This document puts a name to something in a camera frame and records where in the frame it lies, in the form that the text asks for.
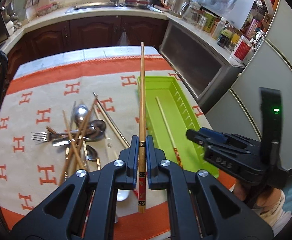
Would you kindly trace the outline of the person's right hand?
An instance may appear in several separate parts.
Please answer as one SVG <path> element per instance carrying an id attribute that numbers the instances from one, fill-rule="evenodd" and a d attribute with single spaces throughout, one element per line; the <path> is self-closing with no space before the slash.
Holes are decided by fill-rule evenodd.
<path id="1" fill-rule="evenodd" d="M 233 193 L 237 198 L 244 201 L 246 199 L 248 190 L 239 182 L 236 181 L 234 185 Z M 281 200 L 282 190 L 271 188 L 258 195 L 255 202 L 257 207 L 262 208 L 262 212 L 269 211 L 275 207 L 278 207 Z"/>

